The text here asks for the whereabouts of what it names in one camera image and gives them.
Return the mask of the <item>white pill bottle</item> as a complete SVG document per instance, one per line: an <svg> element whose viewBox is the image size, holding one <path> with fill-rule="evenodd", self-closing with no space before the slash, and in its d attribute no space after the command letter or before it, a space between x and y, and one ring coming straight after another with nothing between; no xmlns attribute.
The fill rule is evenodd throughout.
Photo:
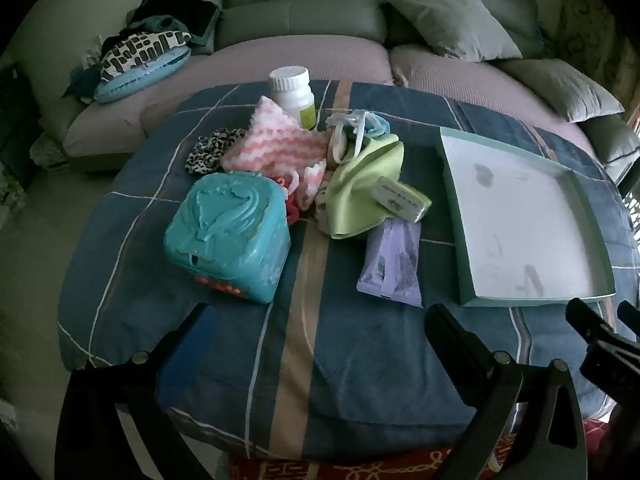
<svg viewBox="0 0 640 480"><path fill-rule="evenodd" d="M292 116L302 128L316 125L316 101L310 88L309 72L304 66L283 66L268 76L270 99Z"/></svg>

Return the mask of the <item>small white green box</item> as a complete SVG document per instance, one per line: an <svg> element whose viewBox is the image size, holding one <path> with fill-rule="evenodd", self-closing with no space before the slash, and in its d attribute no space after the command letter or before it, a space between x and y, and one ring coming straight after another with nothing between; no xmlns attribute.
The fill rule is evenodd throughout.
<svg viewBox="0 0 640 480"><path fill-rule="evenodd" d="M432 201L410 185L379 177L371 190L372 197L402 220L418 223L432 206Z"/></svg>

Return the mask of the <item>grey pillow at right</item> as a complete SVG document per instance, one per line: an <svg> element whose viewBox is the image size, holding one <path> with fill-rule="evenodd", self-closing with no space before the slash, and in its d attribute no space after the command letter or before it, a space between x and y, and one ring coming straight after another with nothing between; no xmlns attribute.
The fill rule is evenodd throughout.
<svg viewBox="0 0 640 480"><path fill-rule="evenodd" d="M500 68L572 124L625 111L612 93L557 58L509 61Z"/></svg>

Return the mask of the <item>red patterned rug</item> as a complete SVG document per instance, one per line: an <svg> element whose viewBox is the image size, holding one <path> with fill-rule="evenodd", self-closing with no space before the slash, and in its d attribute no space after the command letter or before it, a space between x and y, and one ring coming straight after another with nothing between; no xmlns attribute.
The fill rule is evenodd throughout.
<svg viewBox="0 0 640 480"><path fill-rule="evenodd" d="M589 458L596 458L601 451L605 437L610 433L611 425L600 420L584 420L584 429ZM506 461L511 451L515 434L501 438L495 459L489 461L480 474L480 479L493 479L499 467ZM241 454L228 454L226 464L220 465L222 472L216 473L218 479L431 479L442 460L451 448L420 448L408 455L377 460L363 465L328 465L302 460L266 460L265 458L247 458ZM634 469L609 467L606 471L597 471L589 479L639 479L639 455Z"/></svg>

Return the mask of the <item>grey green sofa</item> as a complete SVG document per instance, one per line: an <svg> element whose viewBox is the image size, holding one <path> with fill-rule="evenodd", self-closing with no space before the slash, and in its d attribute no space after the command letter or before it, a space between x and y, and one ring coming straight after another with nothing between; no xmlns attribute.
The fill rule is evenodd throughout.
<svg viewBox="0 0 640 480"><path fill-rule="evenodd" d="M555 66L544 48L535 0L480 0L518 47L518 56L447 58L394 0L209 0L220 3L216 32L202 53L164 79L106 104L58 99L42 125L84 171L122 168L156 126L192 94L217 84L266 78L303 65L316 79L393 84L485 107L554 133L593 154L616 182L639 161L639 142L615 115L571 120L529 87Z"/></svg>

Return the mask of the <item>red pink scrunchie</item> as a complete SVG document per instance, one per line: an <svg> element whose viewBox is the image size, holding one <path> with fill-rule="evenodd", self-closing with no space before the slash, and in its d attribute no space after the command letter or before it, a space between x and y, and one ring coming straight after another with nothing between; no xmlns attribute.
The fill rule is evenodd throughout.
<svg viewBox="0 0 640 480"><path fill-rule="evenodd" d="M290 168L279 167L272 180L280 185L285 195L286 222L289 226L299 220L299 208L296 191L299 187L299 174Z"/></svg>

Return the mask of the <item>purple wet wipes pack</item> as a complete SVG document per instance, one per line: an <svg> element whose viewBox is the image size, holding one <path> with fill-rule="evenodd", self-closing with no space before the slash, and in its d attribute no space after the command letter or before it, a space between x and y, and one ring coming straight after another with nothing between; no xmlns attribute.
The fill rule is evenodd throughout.
<svg viewBox="0 0 640 480"><path fill-rule="evenodd" d="M369 232L356 289L378 298L422 307L418 278L421 226L388 218Z"/></svg>

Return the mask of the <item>grey square throw pillow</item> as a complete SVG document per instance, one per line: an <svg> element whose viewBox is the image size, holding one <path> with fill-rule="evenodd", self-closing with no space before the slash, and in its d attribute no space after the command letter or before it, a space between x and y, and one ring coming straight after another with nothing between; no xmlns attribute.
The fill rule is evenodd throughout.
<svg viewBox="0 0 640 480"><path fill-rule="evenodd" d="M388 0L444 58L486 62L522 52L482 0Z"/></svg>

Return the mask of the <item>green microfiber cloth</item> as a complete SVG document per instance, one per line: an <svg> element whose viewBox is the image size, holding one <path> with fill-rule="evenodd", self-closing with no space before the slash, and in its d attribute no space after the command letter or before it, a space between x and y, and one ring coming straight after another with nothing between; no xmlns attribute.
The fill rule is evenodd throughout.
<svg viewBox="0 0 640 480"><path fill-rule="evenodd" d="M334 240L379 226L392 213L372 196L380 177L397 180L405 148L396 134L368 139L360 154L337 168L326 188L326 223Z"/></svg>

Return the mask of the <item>blue shark plush cushion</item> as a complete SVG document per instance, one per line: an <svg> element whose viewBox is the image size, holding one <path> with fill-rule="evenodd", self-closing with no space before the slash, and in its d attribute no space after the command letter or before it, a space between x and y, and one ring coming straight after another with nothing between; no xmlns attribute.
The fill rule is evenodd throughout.
<svg viewBox="0 0 640 480"><path fill-rule="evenodd" d="M190 57L189 47L173 48L152 62L127 70L107 82L100 82L94 92L94 99L105 104L131 96L178 72Z"/></svg>

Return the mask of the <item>teal shallow cardboard box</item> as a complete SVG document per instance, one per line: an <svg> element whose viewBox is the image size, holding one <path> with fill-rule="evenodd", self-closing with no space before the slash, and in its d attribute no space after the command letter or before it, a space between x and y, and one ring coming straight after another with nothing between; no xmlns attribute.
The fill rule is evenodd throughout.
<svg viewBox="0 0 640 480"><path fill-rule="evenodd" d="M611 260L575 171L522 148L439 131L465 307L537 307L616 293Z"/></svg>

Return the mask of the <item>pink white zigzag cloth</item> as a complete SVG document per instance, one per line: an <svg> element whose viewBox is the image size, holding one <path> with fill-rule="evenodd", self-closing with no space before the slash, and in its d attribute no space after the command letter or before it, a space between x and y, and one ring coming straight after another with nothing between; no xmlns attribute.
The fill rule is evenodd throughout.
<svg viewBox="0 0 640 480"><path fill-rule="evenodd" d="M297 208L308 210L326 174L329 142L328 132L302 128L276 102L262 96L247 133L221 157L220 164L227 172L282 178Z"/></svg>

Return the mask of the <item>blue plaid tablecloth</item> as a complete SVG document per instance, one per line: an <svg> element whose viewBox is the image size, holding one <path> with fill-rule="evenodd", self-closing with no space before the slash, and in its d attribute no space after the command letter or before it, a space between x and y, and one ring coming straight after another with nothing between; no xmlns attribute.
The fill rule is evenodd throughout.
<svg viewBox="0 0 640 480"><path fill-rule="evenodd" d="M487 108L418 90L316 81L325 113L372 110L405 144L401 177L433 200L423 228L419 280L426 304L444 304L492 350L524 364L555 358L578 370L585 341L562 304L464 308L456 251L435 152L452 127L506 142L573 169L613 263L616 293L596 304L608 321L636 301L639 253L622 196L600 162L544 129ZM385 452L454 440L472 417L423 333L421 309L356 289L366 241L331 240L311 223L292 229L292 249L269 306L198 284L164 255L163 237L193 184L186 155L203 133L247 125L267 87L224 84L195 93L137 150L102 197L70 262L58 304L63 364L117 365L156 346L196 304L215 324L198 370L170 417L217 448L277 458L374 460Z"/></svg>

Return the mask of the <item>leopard print scrunchie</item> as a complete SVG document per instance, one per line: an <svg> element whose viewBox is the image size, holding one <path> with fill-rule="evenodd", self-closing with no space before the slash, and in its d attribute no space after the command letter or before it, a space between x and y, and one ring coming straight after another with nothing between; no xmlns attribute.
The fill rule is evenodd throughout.
<svg viewBox="0 0 640 480"><path fill-rule="evenodd" d="M242 128L221 128L205 136L199 136L189 155L186 156L184 169L195 177L221 172L220 160L245 135L246 130Z"/></svg>

